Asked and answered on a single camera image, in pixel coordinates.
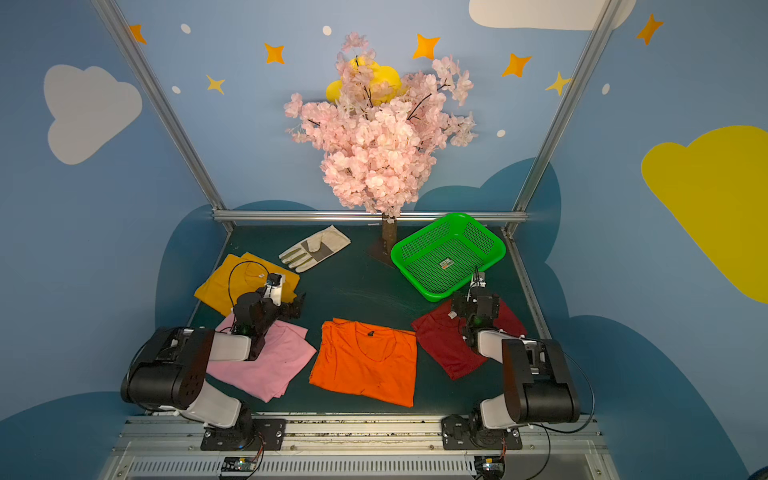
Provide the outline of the pink t-shirt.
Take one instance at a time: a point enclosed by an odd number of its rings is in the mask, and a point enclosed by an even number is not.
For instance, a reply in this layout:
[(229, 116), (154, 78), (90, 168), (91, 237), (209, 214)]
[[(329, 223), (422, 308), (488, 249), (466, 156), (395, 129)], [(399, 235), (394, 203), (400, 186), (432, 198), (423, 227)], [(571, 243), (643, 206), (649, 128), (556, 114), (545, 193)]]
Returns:
[(316, 354), (306, 340), (307, 333), (304, 327), (277, 320), (255, 360), (210, 362), (207, 373), (265, 403), (282, 397), (290, 381)]

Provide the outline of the dark red t-shirt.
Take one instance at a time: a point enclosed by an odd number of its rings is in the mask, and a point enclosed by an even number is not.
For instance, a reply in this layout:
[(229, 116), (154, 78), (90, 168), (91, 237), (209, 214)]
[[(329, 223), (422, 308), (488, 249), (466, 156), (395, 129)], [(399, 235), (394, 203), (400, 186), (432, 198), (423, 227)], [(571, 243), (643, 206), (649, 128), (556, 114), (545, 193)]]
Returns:
[(411, 323), (418, 344), (444, 369), (452, 380), (460, 379), (488, 361), (465, 342), (462, 329), (466, 319), (451, 314), (450, 300)]

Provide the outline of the yellow t-shirt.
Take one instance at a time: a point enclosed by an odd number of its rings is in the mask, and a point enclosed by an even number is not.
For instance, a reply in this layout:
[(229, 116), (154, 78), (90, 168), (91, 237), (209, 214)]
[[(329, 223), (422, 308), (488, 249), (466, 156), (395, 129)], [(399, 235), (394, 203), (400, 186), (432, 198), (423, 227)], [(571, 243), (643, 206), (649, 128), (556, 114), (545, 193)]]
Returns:
[(194, 296), (221, 315), (228, 316), (234, 302), (242, 294), (265, 285), (269, 273), (284, 276), (282, 302), (292, 302), (296, 298), (300, 276), (248, 252), (240, 257), (229, 254)]

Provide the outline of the orange t-shirt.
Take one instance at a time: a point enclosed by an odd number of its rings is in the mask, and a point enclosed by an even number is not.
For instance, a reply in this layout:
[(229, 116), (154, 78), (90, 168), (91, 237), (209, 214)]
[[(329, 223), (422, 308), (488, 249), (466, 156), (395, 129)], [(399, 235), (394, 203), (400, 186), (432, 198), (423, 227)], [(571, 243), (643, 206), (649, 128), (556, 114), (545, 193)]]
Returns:
[(322, 341), (309, 383), (400, 407), (414, 406), (418, 344), (412, 331), (334, 318)]

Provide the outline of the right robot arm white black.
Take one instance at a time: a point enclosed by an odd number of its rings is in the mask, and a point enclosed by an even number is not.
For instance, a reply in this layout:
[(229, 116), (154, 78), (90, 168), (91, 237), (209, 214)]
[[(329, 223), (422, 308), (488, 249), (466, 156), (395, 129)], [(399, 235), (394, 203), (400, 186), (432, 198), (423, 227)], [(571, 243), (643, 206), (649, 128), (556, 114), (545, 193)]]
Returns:
[(502, 332), (494, 324), (501, 300), (481, 287), (454, 294), (451, 311), (465, 321), (461, 334), (468, 347), (502, 366), (503, 392), (479, 405), (483, 428), (578, 421), (580, 399), (558, 342)]

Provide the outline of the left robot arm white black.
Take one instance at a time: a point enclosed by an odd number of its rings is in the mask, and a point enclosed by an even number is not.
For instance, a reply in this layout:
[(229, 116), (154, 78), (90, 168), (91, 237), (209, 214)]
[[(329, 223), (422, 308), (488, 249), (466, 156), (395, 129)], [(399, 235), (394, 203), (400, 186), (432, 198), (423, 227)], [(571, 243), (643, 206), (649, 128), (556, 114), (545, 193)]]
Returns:
[(135, 355), (122, 381), (122, 399), (151, 411), (231, 428), (241, 401), (207, 380), (233, 386), (263, 402), (283, 396), (315, 354), (296, 325), (304, 296), (275, 303), (264, 291), (235, 300), (217, 329), (159, 328)]

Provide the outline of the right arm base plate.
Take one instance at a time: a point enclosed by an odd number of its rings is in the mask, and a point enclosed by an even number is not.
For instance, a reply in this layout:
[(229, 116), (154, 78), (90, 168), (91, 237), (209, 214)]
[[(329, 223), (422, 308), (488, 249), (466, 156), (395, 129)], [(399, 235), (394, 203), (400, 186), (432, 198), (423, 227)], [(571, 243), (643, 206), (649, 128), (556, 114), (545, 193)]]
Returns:
[(449, 415), (440, 421), (445, 450), (521, 450), (517, 428), (489, 429), (477, 415)]

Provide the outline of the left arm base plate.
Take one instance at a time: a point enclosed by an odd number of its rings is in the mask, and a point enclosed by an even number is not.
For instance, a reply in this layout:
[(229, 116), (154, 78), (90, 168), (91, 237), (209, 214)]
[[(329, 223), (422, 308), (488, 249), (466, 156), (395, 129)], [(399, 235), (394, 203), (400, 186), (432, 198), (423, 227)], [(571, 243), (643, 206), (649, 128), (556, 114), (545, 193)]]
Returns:
[(251, 417), (224, 429), (205, 427), (202, 451), (279, 451), (285, 439), (287, 422), (282, 418)]

